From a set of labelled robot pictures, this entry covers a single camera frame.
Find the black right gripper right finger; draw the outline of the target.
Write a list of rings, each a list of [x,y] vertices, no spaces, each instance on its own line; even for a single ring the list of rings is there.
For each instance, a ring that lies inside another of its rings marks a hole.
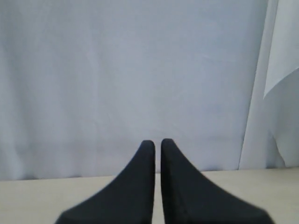
[[[161,142],[161,192],[167,224],[271,224],[270,215],[217,186],[183,155]]]

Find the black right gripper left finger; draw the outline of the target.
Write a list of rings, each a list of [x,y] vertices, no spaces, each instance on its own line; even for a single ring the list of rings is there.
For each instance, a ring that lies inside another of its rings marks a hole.
[[[155,192],[155,145],[141,142],[127,166],[101,191],[61,213],[58,224],[150,224]]]

